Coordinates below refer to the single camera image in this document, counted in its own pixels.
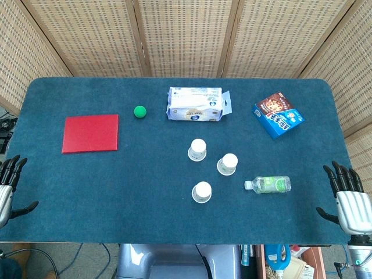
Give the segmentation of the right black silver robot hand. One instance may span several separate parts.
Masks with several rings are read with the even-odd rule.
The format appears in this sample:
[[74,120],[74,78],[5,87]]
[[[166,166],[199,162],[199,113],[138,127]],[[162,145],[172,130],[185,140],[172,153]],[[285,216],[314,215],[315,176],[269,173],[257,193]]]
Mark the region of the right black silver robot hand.
[[338,214],[326,213],[317,207],[317,213],[335,223],[348,235],[371,235],[371,200],[364,192],[358,173],[332,162],[333,169],[324,165],[337,206]]

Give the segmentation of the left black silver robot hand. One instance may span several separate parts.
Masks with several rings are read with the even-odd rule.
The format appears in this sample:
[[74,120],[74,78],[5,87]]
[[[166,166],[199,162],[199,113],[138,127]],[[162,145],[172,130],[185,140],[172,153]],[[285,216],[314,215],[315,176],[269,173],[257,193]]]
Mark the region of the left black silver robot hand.
[[11,219],[29,214],[39,204],[38,201],[34,201],[25,208],[12,209],[13,196],[26,163],[27,158],[20,159],[20,155],[1,163],[1,228],[6,226]]

